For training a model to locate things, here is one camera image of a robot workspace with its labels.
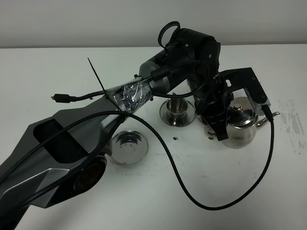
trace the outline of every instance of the white wall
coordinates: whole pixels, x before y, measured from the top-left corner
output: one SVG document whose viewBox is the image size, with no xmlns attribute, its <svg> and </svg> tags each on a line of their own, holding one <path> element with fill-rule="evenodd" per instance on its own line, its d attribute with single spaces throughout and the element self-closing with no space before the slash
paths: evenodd
<svg viewBox="0 0 307 230">
<path fill-rule="evenodd" d="M 0 0 L 0 47 L 156 46 L 175 20 L 224 44 L 307 41 L 307 0 Z"/>
</svg>

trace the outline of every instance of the black zip tie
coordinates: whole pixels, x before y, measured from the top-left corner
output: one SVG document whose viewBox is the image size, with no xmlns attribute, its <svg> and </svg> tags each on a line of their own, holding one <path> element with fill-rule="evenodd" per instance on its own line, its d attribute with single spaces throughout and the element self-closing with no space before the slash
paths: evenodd
<svg viewBox="0 0 307 230">
<path fill-rule="evenodd" d="M 94 66 L 92 65 L 90 59 L 89 59 L 89 58 L 87 58 L 87 59 L 88 59 L 88 61 L 90 62 L 90 65 L 91 65 L 91 67 L 92 67 L 92 70 L 94 71 L 94 74 L 95 74 L 95 76 L 97 77 L 97 80 L 99 81 L 99 84 L 101 85 L 101 88 L 102 88 L 103 92 L 105 93 L 106 98 L 107 98 L 107 99 L 108 99 L 108 100 L 109 100 L 119 111 L 123 112 L 123 111 L 121 110 L 121 108 L 118 106 L 118 104 L 116 104 L 113 100 L 111 100 L 111 98 L 109 97 L 109 94 L 107 94 L 107 92 L 106 92 L 106 90 L 105 90 L 103 84 L 101 83 L 101 80 L 99 79 L 99 77 L 98 77 L 98 75 L 97 75 L 97 73 L 96 73 L 96 70 L 94 69 Z"/>
</svg>

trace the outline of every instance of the metal teapot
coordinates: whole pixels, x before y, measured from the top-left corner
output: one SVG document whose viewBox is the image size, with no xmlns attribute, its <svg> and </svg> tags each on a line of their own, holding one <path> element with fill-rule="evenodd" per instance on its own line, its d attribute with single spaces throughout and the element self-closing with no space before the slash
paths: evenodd
<svg viewBox="0 0 307 230">
<path fill-rule="evenodd" d="M 254 112 L 247 97 L 235 98 L 228 108 L 229 119 L 227 121 L 228 139 L 222 142 L 231 148 L 241 148 L 249 144 L 255 137 L 257 129 L 263 127 L 268 119 L 258 121 L 258 115 Z M 215 133 L 206 128 L 209 139 L 214 139 Z"/>
</svg>

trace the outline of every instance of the white tabletop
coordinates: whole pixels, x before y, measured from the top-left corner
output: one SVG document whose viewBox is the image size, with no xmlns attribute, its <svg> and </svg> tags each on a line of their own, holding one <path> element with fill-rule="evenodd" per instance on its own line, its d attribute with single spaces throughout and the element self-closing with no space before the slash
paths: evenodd
<svg viewBox="0 0 307 230">
<path fill-rule="evenodd" d="M 54 93 L 83 95 L 100 90 L 89 57 L 106 87 L 133 79 L 140 65 L 161 48 L 37 48 L 0 50 L 0 162 L 13 151 L 27 126 L 61 109 Z M 269 97 L 275 118 L 271 165 L 259 186 L 222 211 L 206 211 L 184 194 L 156 137 L 129 119 L 119 131 L 142 132 L 146 158 L 132 166 L 108 159 L 105 175 L 88 192 L 41 209 L 30 207 L 18 230 L 259 230 L 307 227 L 307 45 L 223 46 L 220 71 L 252 67 Z M 176 93 L 188 92 L 182 83 Z M 244 95 L 240 91 L 235 96 Z M 195 119 L 188 127 L 163 123 L 155 98 L 136 115 L 164 138 L 190 193 L 208 206 L 227 204 L 246 192 L 261 174 L 269 152 L 270 127 L 242 149 L 209 140 Z"/>
</svg>

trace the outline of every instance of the robotic arm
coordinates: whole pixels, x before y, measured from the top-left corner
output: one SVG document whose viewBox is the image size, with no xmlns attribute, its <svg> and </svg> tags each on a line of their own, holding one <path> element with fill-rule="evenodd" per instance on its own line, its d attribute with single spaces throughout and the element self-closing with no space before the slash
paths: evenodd
<svg viewBox="0 0 307 230">
<path fill-rule="evenodd" d="M 162 46 L 162 36 L 171 26 L 177 29 L 169 43 Z M 251 68 L 218 71 L 221 46 L 212 36 L 181 29 L 178 22 L 171 22 L 160 32 L 158 42 L 163 51 L 143 63 L 132 81 L 106 90 L 105 96 L 84 108 L 58 111 L 28 127 L 0 166 L 0 230 L 14 229 L 30 205 L 50 207 L 84 193 L 99 181 L 106 168 L 105 154 L 112 155 L 109 140 L 124 119 L 120 115 L 86 119 L 88 116 L 120 110 L 135 113 L 153 96 L 193 95 L 197 115 L 211 126 L 218 140 L 223 140 L 228 138 L 227 109 L 233 91 L 245 89 L 258 115 L 263 115 L 263 105 L 270 105 Z M 192 93 L 167 94 L 184 80 Z M 80 119 L 85 120 L 73 125 Z M 74 127 L 63 131 L 71 125 Z M 27 158 L 26 153 L 38 145 L 43 148 Z M 27 202 L 33 194 L 60 180 L 61 184 Z"/>
</svg>

